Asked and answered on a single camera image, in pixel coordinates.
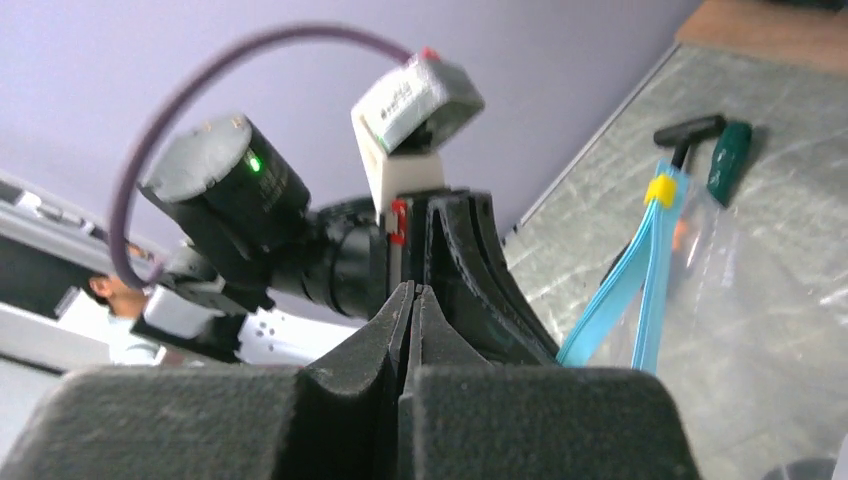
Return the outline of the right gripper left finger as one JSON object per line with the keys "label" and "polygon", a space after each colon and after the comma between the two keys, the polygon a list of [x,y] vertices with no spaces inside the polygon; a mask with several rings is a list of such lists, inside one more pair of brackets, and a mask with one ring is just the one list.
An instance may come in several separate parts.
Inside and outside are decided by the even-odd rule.
{"label": "right gripper left finger", "polygon": [[105,367],[36,409],[5,479],[392,479],[414,286],[304,367]]}

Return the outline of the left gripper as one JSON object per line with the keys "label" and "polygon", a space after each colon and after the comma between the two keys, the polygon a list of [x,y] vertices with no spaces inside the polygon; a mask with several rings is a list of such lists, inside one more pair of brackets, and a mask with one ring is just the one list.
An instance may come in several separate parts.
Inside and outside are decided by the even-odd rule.
{"label": "left gripper", "polygon": [[528,365],[530,345],[555,360],[559,347],[507,267],[489,193],[451,192],[430,203],[423,192],[408,194],[380,220],[386,297],[427,280],[450,325],[488,360]]}

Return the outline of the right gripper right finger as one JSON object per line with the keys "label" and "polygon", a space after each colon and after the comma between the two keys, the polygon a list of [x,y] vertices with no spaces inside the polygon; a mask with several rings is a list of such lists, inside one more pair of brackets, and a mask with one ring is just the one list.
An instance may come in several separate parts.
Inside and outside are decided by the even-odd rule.
{"label": "right gripper right finger", "polygon": [[678,409],[631,369],[495,366],[432,289],[405,305],[402,479],[696,479]]}

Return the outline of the clear zip top bag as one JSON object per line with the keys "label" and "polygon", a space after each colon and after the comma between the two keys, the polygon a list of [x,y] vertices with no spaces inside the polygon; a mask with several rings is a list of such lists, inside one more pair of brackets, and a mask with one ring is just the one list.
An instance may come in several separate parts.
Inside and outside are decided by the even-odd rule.
{"label": "clear zip top bag", "polygon": [[679,169],[645,205],[558,362],[658,378],[705,478],[844,478],[846,327]]}

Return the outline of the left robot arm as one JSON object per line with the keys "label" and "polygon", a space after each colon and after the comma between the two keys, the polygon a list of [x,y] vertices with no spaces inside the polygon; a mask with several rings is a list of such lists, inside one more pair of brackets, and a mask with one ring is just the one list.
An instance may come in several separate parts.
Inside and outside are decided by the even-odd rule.
{"label": "left robot arm", "polygon": [[300,176],[245,116],[176,138],[141,193],[188,236],[160,283],[226,313],[269,291],[365,319],[405,281],[431,287],[483,357],[547,365],[557,347],[506,267],[491,197],[449,188],[434,154],[385,154],[354,129],[372,193],[314,212]]}

